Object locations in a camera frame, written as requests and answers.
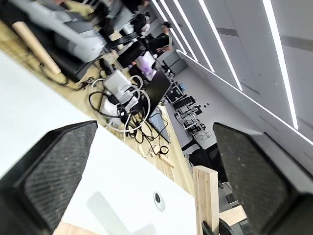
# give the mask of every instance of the round hole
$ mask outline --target round hole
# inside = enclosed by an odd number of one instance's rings
[[[158,195],[158,193],[155,194],[155,198],[156,198],[156,202],[160,203],[161,199],[160,196]]]

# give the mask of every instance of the black chair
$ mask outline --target black chair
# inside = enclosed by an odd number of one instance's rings
[[[201,145],[193,137],[193,139],[182,148],[182,151],[187,150],[194,144],[198,145],[199,149],[189,154],[189,162],[192,163],[192,165],[194,166],[202,165],[217,171],[219,187],[224,188],[223,183],[227,182],[228,180],[217,144],[214,144],[207,149],[203,149]]]

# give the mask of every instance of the ceiling light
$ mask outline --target ceiling light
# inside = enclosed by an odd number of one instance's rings
[[[212,70],[212,72],[215,72],[214,69],[213,69],[213,67],[212,67],[212,65],[211,65],[211,62],[210,62],[209,58],[208,58],[207,55],[205,54],[205,51],[204,51],[204,49],[203,49],[203,47],[202,47],[202,45],[201,45],[199,39],[198,39],[197,36],[196,36],[196,33],[194,32],[194,30],[193,30],[193,28],[192,28],[192,26],[191,26],[189,20],[187,19],[187,17],[186,17],[186,15],[185,15],[185,13],[184,13],[184,11],[183,11],[183,9],[182,9],[180,3],[178,2],[178,0],[173,0],[173,1],[174,1],[175,5],[176,5],[178,11],[180,12],[182,18],[184,19],[185,23],[187,24],[187,26],[188,26],[188,28],[189,28],[189,30],[190,30],[192,36],[193,36],[194,39],[196,40],[196,43],[198,44],[198,47],[199,47],[199,49],[200,49],[202,55],[204,56],[205,61],[206,61],[207,64],[209,65],[209,67],[210,67],[210,69]]]
[[[162,9],[160,8],[160,6],[158,5],[156,0],[152,0],[153,4],[155,5],[157,11],[159,12],[159,14],[161,15],[161,17],[163,18],[164,21],[167,21],[167,18],[165,16],[165,14],[163,13]],[[182,49],[184,54],[187,54],[185,48],[183,47],[181,41],[179,40],[178,36],[176,35],[175,31],[171,28],[171,33],[173,35],[173,37],[175,38],[176,42],[178,43],[178,45],[180,46],[180,48]]]
[[[181,35],[182,39],[184,40],[185,44],[187,45],[190,53],[192,54],[192,56],[194,57],[195,61],[198,61],[194,51],[191,49],[191,46],[189,45],[185,35],[182,33],[181,29],[180,29],[180,26],[178,25],[178,23],[176,22],[172,12],[170,11],[170,9],[168,8],[168,6],[166,5],[165,1],[164,0],[161,0],[161,3],[165,9],[165,11],[167,12],[167,14],[169,15],[169,17],[171,18],[173,24],[175,25],[175,27],[177,28],[179,34]]]
[[[219,45],[220,45],[220,47],[221,47],[221,50],[222,50],[222,52],[223,52],[223,54],[224,54],[224,57],[225,57],[225,59],[226,59],[226,61],[227,61],[227,63],[228,63],[228,66],[229,66],[229,68],[230,68],[230,71],[231,71],[231,73],[233,74],[233,76],[234,76],[234,78],[235,78],[235,81],[236,81],[236,83],[237,83],[237,86],[239,87],[239,90],[243,91],[243,88],[242,88],[242,86],[241,86],[241,84],[240,84],[240,82],[239,82],[239,79],[238,79],[237,74],[236,74],[236,72],[235,72],[235,70],[234,70],[234,67],[233,67],[233,65],[231,64],[230,58],[229,58],[229,56],[228,56],[228,54],[227,54],[227,51],[226,51],[226,49],[225,49],[225,47],[224,47],[224,44],[223,44],[223,42],[222,42],[222,40],[221,40],[221,38],[220,38],[220,35],[219,35],[219,33],[218,33],[218,31],[217,31],[217,29],[216,29],[216,27],[215,27],[215,24],[214,24],[214,22],[213,22],[213,20],[212,20],[212,17],[211,17],[211,15],[210,15],[210,13],[209,13],[209,11],[208,11],[208,9],[207,9],[205,3],[204,3],[204,0],[198,0],[198,1],[199,1],[200,5],[201,5],[201,7],[202,7],[202,9],[203,9],[203,12],[204,12],[204,14],[205,14],[207,20],[209,21],[209,24],[210,24],[210,26],[211,26],[211,28],[212,28],[212,30],[213,30],[213,33],[214,33],[214,35],[215,35],[215,37],[216,37],[216,39],[217,39],[217,41],[218,41],[218,43],[219,43]]]
[[[291,118],[292,118],[293,126],[295,127],[295,129],[298,130],[297,116],[295,113],[295,108],[294,108],[294,103],[293,103],[293,98],[292,98],[292,93],[291,93],[291,87],[290,87],[290,82],[289,82],[289,77],[288,77],[288,72],[287,72],[287,66],[286,66],[285,57],[284,57],[283,46],[282,46],[282,42],[280,41],[280,36],[279,36],[279,32],[278,32],[278,27],[277,27],[275,15],[274,15],[273,6],[272,6],[272,3],[270,0],[263,0],[263,5],[264,5],[265,11],[266,11],[266,15],[268,17],[270,30],[272,32],[274,44],[276,47],[276,52],[277,52],[277,56],[278,56],[280,70],[282,72],[282,76],[283,76],[283,80],[284,80],[284,84],[285,84],[285,90],[287,93],[287,99],[288,99],[288,103],[289,103],[289,108],[290,108],[290,112],[291,112]]]
[[[265,107],[263,107],[261,104],[259,104],[258,102],[256,102],[254,99],[250,98],[248,95],[246,95],[245,93],[243,93],[242,91],[238,90],[236,87],[234,87],[233,85],[231,85],[230,83],[226,82],[224,79],[222,79],[221,77],[217,76],[215,73],[213,73],[212,71],[208,70],[205,66],[203,66],[202,64],[200,64],[199,62],[195,61],[194,59],[192,59],[190,56],[184,54],[182,51],[180,50],[176,50],[178,53],[184,55],[185,57],[187,57],[188,59],[190,59],[191,61],[193,61],[194,63],[196,63],[197,65],[199,65],[200,67],[202,67],[204,70],[208,71],[209,73],[211,73],[212,75],[214,75],[215,77],[217,77],[219,80],[221,80],[222,82],[226,83],[227,85],[229,85],[231,88],[235,89],[237,92],[239,92],[240,94],[242,94],[243,96],[245,96],[246,98],[248,98],[250,101],[252,101],[254,104],[256,104],[257,106],[259,106],[260,108],[262,108],[264,111],[268,112],[270,115],[272,115],[274,118],[276,118],[277,120],[279,120],[281,123],[283,123],[285,126],[287,126],[289,129],[291,129],[294,133],[296,133],[298,136],[300,136],[302,139],[304,139],[306,142],[308,142],[310,145],[313,146],[313,141],[311,141],[309,138],[307,138],[306,136],[302,135],[298,130],[296,130],[295,128],[293,128],[292,126],[290,126],[288,123],[286,123],[284,120],[282,120],[281,118],[279,118],[277,115],[275,115],[274,113],[272,113],[270,110],[266,109]]]

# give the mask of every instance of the wooden desk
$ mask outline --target wooden desk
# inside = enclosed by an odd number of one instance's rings
[[[70,4],[73,10],[80,11],[83,13],[91,12],[88,8],[85,6],[67,1],[67,3]],[[66,98],[68,101],[73,103],[76,107],[78,107],[81,111],[83,111],[85,114],[89,115],[90,117],[96,119],[101,125],[105,126],[103,117],[96,114],[92,108],[90,107],[90,104],[88,102],[88,95],[90,94],[90,88],[87,87],[84,91],[71,91],[65,87],[59,86],[57,84],[54,84],[53,82],[48,81],[40,72],[39,72],[39,61],[34,58],[32,55],[27,56],[27,50],[24,43],[20,40],[20,38],[12,32],[6,25],[4,25],[2,22],[0,22],[0,49],[5,51],[7,54],[9,54],[14,60],[22,64],[24,67],[29,69],[32,73],[36,74],[36,76],[44,83],[46,83],[49,87],[54,89],[57,93],[62,95],[64,98]],[[109,60],[111,60],[112,63],[114,63],[114,59],[116,58],[116,55],[113,54]],[[28,62],[35,68],[38,68],[37,71],[33,71],[30,67]],[[90,76],[98,77],[98,69],[95,66],[92,66],[87,71],[85,77],[82,79],[86,80]],[[62,74],[55,75],[53,78],[57,81],[64,81],[64,77]],[[74,83],[70,83],[69,86],[77,87]],[[100,103],[100,96],[94,98],[94,104]],[[171,134],[171,144],[168,146],[169,153],[167,154],[167,157],[175,164],[174,169],[170,168],[168,164],[166,164],[164,161],[162,161],[159,157],[148,157],[146,158],[147,161],[149,161],[151,164],[153,164],[157,169],[162,171],[166,176],[168,176],[170,179],[172,179],[176,184],[178,184],[180,187],[182,187],[185,191],[190,193],[191,195],[194,194],[194,186],[193,186],[193,179],[191,176],[191,173],[188,169],[188,165],[186,163],[186,160],[183,156],[183,153],[181,151],[178,139],[176,137],[176,134],[173,130],[173,126],[171,124],[171,121],[168,118],[167,111],[164,107],[161,108],[163,111],[163,116],[167,121],[169,122],[169,125],[167,127],[167,132]],[[149,133],[148,128],[144,125],[143,130],[145,133]],[[118,138],[123,140],[123,135],[121,133],[111,131],[116,135]],[[133,150],[138,152],[139,154],[139,148],[138,143],[130,138],[126,138],[126,144],[131,147]],[[163,139],[161,139],[160,144],[167,144],[167,142]],[[145,154],[148,154],[150,145],[145,141],[142,145],[142,149]]]

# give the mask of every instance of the robotic arm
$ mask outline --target robotic arm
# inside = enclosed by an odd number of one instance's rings
[[[90,23],[78,21],[53,1],[43,0],[45,5],[31,0],[10,1],[33,23],[55,32],[56,45],[83,62],[96,59],[103,50],[105,41]]]

